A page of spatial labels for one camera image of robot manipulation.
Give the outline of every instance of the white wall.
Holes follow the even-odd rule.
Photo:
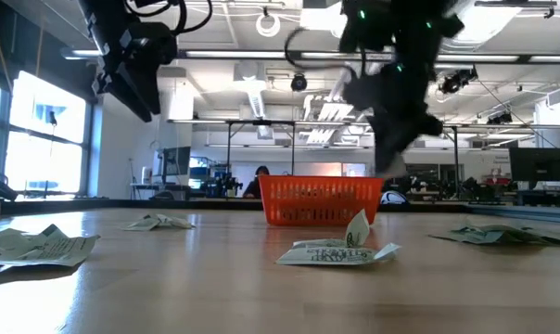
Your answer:
[[[205,144],[226,144],[226,133],[194,132],[192,138],[192,156],[209,157],[215,161],[226,161],[226,148],[206,148]],[[271,145],[273,141],[256,143],[255,133],[238,133],[232,144]],[[342,162],[372,164],[372,149],[297,149],[296,162]],[[412,149],[404,154],[406,163],[454,164],[452,149]],[[271,162],[291,162],[290,148],[231,148],[231,162],[251,163],[255,168]],[[467,150],[459,151],[459,163],[463,164],[463,177],[470,176],[479,180],[482,175],[490,174],[494,168],[501,168],[502,173],[510,173],[511,167],[506,150]]]
[[[130,159],[134,176],[141,182],[142,167],[153,166],[155,149],[190,145],[191,125],[167,123],[160,117],[144,123],[112,95],[102,99],[93,124],[89,195],[128,199]],[[187,176],[181,181],[186,184]]]

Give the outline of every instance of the plastic basket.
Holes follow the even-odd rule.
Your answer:
[[[270,225],[347,225],[364,209],[372,224],[383,179],[261,175],[261,199]]]

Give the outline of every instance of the wooden table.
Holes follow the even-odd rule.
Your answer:
[[[0,230],[56,224],[70,236],[102,236],[75,271],[0,274],[0,333],[560,333],[560,248],[426,237],[509,219],[379,214],[368,246],[398,243],[397,260],[344,268],[274,264],[293,241],[340,238],[343,228],[269,227],[263,212],[188,212],[195,230],[120,230],[147,213],[0,222]]]

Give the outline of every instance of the person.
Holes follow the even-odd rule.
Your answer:
[[[261,190],[260,190],[260,180],[258,176],[260,175],[269,175],[270,171],[266,166],[260,166],[255,171],[255,179],[249,183],[247,189],[243,193],[244,199],[261,199]]]

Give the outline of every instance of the security camera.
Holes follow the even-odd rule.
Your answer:
[[[295,77],[292,79],[292,83],[290,84],[290,88],[292,88],[293,92],[302,92],[307,89],[307,79],[305,79],[305,75],[302,73],[295,74]]]

